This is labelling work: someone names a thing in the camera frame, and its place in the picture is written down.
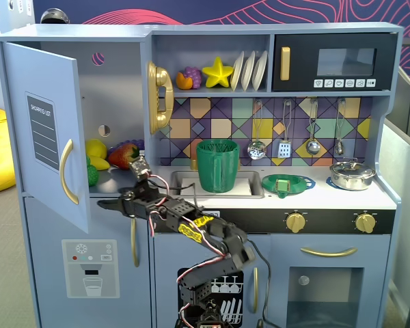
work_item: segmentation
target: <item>cooking pot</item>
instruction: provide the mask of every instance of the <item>cooking pot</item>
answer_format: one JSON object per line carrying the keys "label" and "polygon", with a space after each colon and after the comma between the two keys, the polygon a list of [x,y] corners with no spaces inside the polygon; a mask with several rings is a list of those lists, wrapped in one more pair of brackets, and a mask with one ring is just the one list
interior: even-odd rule
{"label": "cooking pot", "polygon": [[354,161],[338,162],[329,167],[331,181],[346,190],[364,190],[369,188],[375,170]]}

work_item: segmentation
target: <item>sink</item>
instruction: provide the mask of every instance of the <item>sink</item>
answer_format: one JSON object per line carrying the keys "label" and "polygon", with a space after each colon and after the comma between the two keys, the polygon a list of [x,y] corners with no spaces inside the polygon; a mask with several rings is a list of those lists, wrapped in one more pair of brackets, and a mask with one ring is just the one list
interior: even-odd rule
{"label": "sink", "polygon": [[[247,179],[249,183],[249,188],[251,191],[251,195],[237,195],[231,194],[228,195],[226,193],[197,193],[197,198],[209,198],[209,197],[218,197],[218,198],[263,198],[264,197],[264,190],[261,187],[261,179],[260,174],[255,171],[239,171],[237,172],[237,179]],[[182,187],[182,180],[188,179],[197,180],[196,190],[200,189],[200,182],[199,182],[199,173],[197,171],[175,171],[172,173],[170,177],[170,185],[173,187]],[[172,195],[181,195],[180,190],[170,190]],[[193,188],[184,189],[182,191],[183,197],[193,197]]]}

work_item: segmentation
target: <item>yellow star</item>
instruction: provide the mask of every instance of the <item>yellow star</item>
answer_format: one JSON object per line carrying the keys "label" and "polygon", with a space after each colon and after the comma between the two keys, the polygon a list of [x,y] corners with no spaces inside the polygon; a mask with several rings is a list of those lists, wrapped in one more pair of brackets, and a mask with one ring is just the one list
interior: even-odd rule
{"label": "yellow star", "polygon": [[231,66],[223,66],[220,57],[216,57],[212,67],[204,67],[202,72],[208,75],[206,79],[206,87],[214,87],[220,84],[224,87],[229,87],[228,76],[234,71]]}

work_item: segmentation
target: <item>geometric backsplash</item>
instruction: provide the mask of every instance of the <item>geometric backsplash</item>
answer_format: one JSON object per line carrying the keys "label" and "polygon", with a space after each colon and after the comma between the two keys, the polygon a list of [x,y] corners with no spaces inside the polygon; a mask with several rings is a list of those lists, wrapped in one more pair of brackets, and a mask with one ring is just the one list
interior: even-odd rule
{"label": "geometric backsplash", "polygon": [[[283,101],[292,103],[288,139],[292,142],[292,156],[279,159],[279,141],[284,138],[282,122]],[[260,119],[254,101],[262,101],[262,124],[258,139],[266,146],[266,156],[253,161],[247,147],[256,137],[254,120]],[[314,138],[321,144],[316,156],[305,149],[310,138],[309,98],[177,98],[170,123],[157,133],[161,165],[189,166],[196,157],[196,145],[204,139],[231,139],[241,147],[240,160],[244,166],[329,166],[343,157],[363,161],[370,127],[372,98],[346,98],[345,121],[341,137],[344,154],[334,152],[338,98],[318,97],[318,118]],[[289,113],[286,108],[285,124]]]}

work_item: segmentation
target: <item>stove knob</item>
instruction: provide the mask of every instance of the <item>stove knob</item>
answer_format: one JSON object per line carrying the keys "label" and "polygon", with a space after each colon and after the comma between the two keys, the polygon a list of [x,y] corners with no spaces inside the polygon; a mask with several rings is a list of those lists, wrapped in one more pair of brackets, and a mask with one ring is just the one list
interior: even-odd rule
{"label": "stove knob", "polygon": [[358,230],[370,234],[374,231],[375,218],[370,214],[360,214],[355,220],[355,226]]}
{"label": "stove knob", "polygon": [[305,219],[302,214],[299,213],[292,213],[287,216],[287,227],[293,231],[293,233],[297,234],[300,229],[303,229],[305,225]]}

